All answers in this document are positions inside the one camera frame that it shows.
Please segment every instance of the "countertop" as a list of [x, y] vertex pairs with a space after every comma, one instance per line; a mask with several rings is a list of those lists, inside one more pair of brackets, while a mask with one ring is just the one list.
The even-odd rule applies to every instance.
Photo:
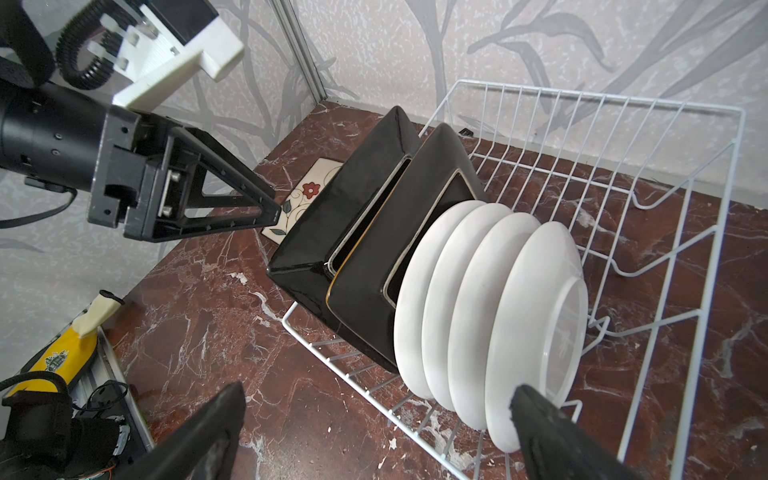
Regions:
[[[280, 202], [318, 157], [345, 161], [379, 118], [323, 102], [256, 172], [275, 187]], [[638, 186], [646, 198], [658, 191], [643, 182]], [[668, 203], [657, 214], [676, 221], [672, 212], [679, 210], [679, 199]], [[700, 231], [697, 225], [715, 218], [717, 199], [694, 194], [690, 212], [686, 232]], [[643, 263], [669, 244], [663, 222], [646, 219], [645, 213], [627, 217], [622, 234], [633, 240], [617, 257], [620, 264]], [[283, 329], [280, 318], [293, 301], [266, 276], [275, 249], [258, 230], [183, 240], [127, 296], [130, 304], [108, 338], [155, 439], [162, 442], [222, 386], [241, 381], [247, 410], [233, 479], [446, 478], [438, 462]], [[684, 268], [674, 279], [680, 288], [670, 292], [670, 312], [698, 301], [686, 285], [701, 281], [705, 260], [697, 247], [680, 256]], [[587, 278], [596, 275], [594, 268], [586, 271]], [[620, 328], [647, 322], [645, 300], [652, 289], [644, 285], [663, 275], [651, 272], [645, 283], [605, 293], [605, 308]], [[768, 212], [732, 204], [687, 478], [764, 478], [768, 472], [767, 280]], [[300, 308], [293, 320], [314, 321]], [[668, 475], [694, 329], [694, 321], [684, 321], [660, 330], [627, 456], [646, 478]], [[618, 447], [647, 338], [641, 333], [609, 339], [587, 354], [569, 397], [584, 402], [579, 425], [611, 452]], [[418, 401], [411, 403], [419, 408]], [[447, 438], [454, 418], [440, 412], [427, 435]], [[452, 455], [471, 466], [472, 455], [456, 448]], [[490, 446], [484, 454], [483, 478], [503, 478], [503, 455]], [[521, 460], [511, 456], [513, 478], [525, 478]]]

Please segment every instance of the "black dish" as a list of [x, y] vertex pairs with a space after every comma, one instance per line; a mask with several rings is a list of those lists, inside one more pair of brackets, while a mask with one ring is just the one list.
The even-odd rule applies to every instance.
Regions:
[[336, 176], [310, 204], [277, 247], [266, 273], [330, 329], [385, 369], [394, 361], [381, 356], [341, 323], [326, 305], [326, 294], [349, 247], [367, 227], [387, 184], [397, 178], [421, 141], [400, 107], [394, 107], [355, 149]]
[[464, 200], [485, 199], [462, 142], [440, 124], [410, 161], [333, 279], [329, 310], [396, 364], [393, 333], [402, 278], [427, 229]]

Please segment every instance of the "wall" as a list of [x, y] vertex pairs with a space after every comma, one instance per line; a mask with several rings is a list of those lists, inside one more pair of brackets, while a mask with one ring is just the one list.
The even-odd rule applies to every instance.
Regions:
[[[294, 0], [294, 5], [326, 90], [364, 108], [400, 104], [409, 114], [428, 118], [459, 78], [744, 107], [747, 129], [736, 197], [768, 207], [763, 161], [768, 140], [761, 134], [768, 128], [765, 0]], [[545, 120], [551, 109], [558, 120], [568, 112], [553, 107], [553, 99], [548, 102], [538, 108]], [[465, 115], [464, 123], [476, 126], [480, 113], [475, 113]], [[632, 120], [641, 118], [634, 114]], [[492, 114], [485, 120], [493, 122]], [[713, 143], [718, 122], [710, 116], [676, 125], [675, 148], [660, 152], [663, 161], [654, 167], [688, 174], [691, 164], [701, 162], [704, 144]], [[598, 128], [609, 128], [606, 124]], [[625, 143], [631, 132], [628, 127], [621, 137]], [[525, 134], [512, 136], [521, 140]], [[566, 144], [569, 148], [577, 150], [578, 143]], [[599, 150], [594, 146], [589, 153]], [[614, 150], [608, 158], [621, 155], [619, 147]], [[721, 164], [703, 178], [722, 184], [724, 171]]]
[[[246, 45], [241, 65], [220, 83], [199, 74], [157, 113], [210, 131], [249, 167], [255, 167], [312, 109], [313, 99], [276, 20], [264, 0], [212, 2]], [[28, 12], [60, 15], [44, 2]], [[103, 98], [121, 82], [105, 86]], [[26, 187], [0, 170], [0, 218], [47, 210], [61, 196]], [[212, 182], [206, 191], [222, 184]], [[0, 379], [12, 375], [95, 296], [100, 288], [128, 293], [170, 250], [128, 240], [121, 229], [85, 221], [88, 195], [64, 213], [26, 227], [0, 230]]]

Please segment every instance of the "flower design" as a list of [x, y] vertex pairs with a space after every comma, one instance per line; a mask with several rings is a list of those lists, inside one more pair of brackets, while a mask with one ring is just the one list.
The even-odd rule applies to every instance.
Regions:
[[301, 186], [303, 188], [304, 197], [307, 200], [312, 200], [312, 197], [320, 193], [320, 185], [315, 182], [309, 182]]

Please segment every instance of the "decorative tile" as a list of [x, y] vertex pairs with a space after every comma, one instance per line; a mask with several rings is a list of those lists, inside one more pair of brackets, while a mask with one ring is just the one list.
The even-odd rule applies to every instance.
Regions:
[[318, 158], [310, 171], [306, 172], [306, 175], [299, 180], [296, 188], [291, 190], [286, 197], [283, 202], [283, 212], [280, 213], [277, 225], [264, 227], [261, 233], [279, 245], [293, 225], [296, 224], [296, 221], [304, 214], [307, 207], [317, 198], [317, 194], [336, 176], [336, 172], [342, 165], [341, 162]]

